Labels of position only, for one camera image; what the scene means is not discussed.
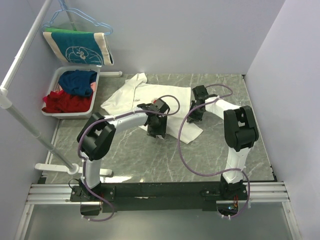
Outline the white floral t shirt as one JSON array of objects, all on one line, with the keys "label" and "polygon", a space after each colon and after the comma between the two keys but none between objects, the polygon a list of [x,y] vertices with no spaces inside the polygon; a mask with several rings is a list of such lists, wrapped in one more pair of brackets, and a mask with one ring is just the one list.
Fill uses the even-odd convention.
[{"label": "white floral t shirt", "polygon": [[127,79],[100,107],[110,115],[120,115],[132,110],[139,104],[152,103],[164,95],[177,98],[177,100],[172,97],[163,99],[170,107],[171,113],[180,108],[178,113],[167,117],[166,133],[177,138],[181,123],[190,110],[190,87],[148,84],[146,74],[137,73],[132,78]]}]

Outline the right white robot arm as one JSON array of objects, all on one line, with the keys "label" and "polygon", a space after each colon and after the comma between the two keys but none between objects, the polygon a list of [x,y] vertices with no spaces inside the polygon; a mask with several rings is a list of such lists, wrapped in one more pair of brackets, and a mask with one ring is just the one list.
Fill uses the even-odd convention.
[{"label": "right white robot arm", "polygon": [[205,112],[212,113],[223,120],[224,139],[228,145],[228,155],[222,179],[226,182],[219,187],[222,198],[230,200],[237,194],[234,184],[243,179],[241,171],[247,156],[259,139],[259,131],[250,106],[238,106],[223,100],[216,94],[209,94],[204,85],[192,89],[191,113],[187,122],[199,122]]}]

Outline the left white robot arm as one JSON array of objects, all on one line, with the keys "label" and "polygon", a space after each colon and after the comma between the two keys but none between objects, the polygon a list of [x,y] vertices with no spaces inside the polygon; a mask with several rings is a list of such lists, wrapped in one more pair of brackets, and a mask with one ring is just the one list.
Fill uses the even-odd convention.
[{"label": "left white robot arm", "polygon": [[101,160],[109,152],[116,134],[134,127],[147,127],[147,135],[164,139],[167,128],[169,105],[162,99],[153,103],[142,103],[126,113],[115,116],[93,114],[79,135],[78,155],[84,161],[84,173],[80,178],[82,195],[88,201],[100,195]]}]

